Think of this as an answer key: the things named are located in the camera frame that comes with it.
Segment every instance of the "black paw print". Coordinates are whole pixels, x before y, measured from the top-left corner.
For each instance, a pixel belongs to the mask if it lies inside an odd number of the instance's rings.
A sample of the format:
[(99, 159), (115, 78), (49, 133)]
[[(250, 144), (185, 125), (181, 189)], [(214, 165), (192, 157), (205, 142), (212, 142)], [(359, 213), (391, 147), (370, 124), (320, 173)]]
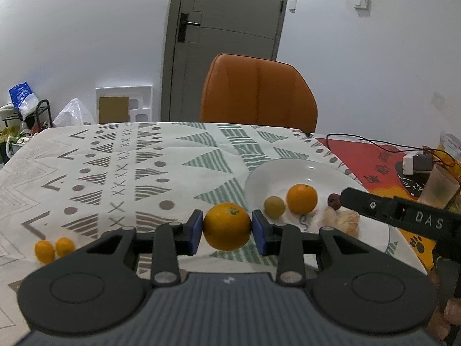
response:
[(410, 246), (416, 247), (420, 254), (424, 253), (424, 245), (421, 243), (423, 240), (419, 235), (413, 235), (410, 238)]

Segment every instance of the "blue and white package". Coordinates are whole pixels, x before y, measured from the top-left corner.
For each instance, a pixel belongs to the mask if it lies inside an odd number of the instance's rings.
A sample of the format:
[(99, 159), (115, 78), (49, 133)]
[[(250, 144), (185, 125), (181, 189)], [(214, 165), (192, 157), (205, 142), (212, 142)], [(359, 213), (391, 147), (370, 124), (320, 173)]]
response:
[(16, 109), (19, 109), (21, 116), (26, 117), (35, 111), (38, 99), (27, 82), (15, 85), (9, 90), (9, 93), (11, 102)]

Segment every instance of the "patterned tablecloth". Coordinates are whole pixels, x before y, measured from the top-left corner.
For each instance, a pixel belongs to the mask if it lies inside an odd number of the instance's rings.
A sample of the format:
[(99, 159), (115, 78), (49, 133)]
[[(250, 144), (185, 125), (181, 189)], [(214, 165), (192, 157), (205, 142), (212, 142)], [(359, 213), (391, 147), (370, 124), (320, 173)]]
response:
[[(0, 171), (0, 345), (28, 331), (18, 309), (21, 280), (40, 267), (34, 244), (68, 236), (87, 244), (132, 225), (149, 232), (186, 221), (196, 208), (234, 202), (246, 207), (245, 179), (278, 158), (311, 159), (357, 179), (321, 142), (295, 129), (223, 123), (118, 123), (47, 129)], [(425, 271), (401, 233), (390, 229), (387, 253)], [(220, 252), (202, 238), (181, 269), (275, 272), (276, 259), (257, 254), (251, 239)], [(149, 277), (150, 257), (138, 274)]]

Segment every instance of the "door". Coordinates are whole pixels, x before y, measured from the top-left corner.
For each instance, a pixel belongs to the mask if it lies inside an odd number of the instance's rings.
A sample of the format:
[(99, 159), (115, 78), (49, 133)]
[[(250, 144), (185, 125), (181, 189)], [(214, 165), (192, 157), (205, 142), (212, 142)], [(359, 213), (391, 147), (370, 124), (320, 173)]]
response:
[[(169, 120), (199, 119), (203, 84), (216, 55), (231, 53), (275, 59), (284, 1), (181, 0), (170, 68)], [(168, 43), (165, 46), (165, 64), (167, 50)], [(162, 109), (168, 101), (168, 95), (165, 95), (168, 85), (165, 87), (165, 82), (168, 82), (168, 77), (164, 79), (162, 89)]]

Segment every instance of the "plate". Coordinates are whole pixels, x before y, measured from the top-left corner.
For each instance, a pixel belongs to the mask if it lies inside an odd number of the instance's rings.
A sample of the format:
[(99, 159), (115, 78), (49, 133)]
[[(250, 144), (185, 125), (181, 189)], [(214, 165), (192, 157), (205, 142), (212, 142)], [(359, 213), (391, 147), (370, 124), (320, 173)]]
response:
[[(308, 215), (296, 215), (287, 208), (278, 219), (271, 219), (264, 213), (264, 201), (269, 196), (279, 196), (285, 200), (288, 189), (305, 183), (315, 188), (319, 201), (315, 209)], [(275, 159), (258, 166), (245, 182), (245, 198), (248, 210), (260, 209), (271, 223), (284, 222), (298, 226), (303, 232), (319, 232), (318, 222), (323, 210), (327, 207), (328, 195), (340, 194), (347, 187), (361, 191), (366, 189), (351, 177), (319, 162), (302, 159)], [(386, 252), (389, 245), (389, 226), (382, 222), (360, 216), (359, 240)], [(304, 255), (305, 263), (318, 269), (315, 255)]]

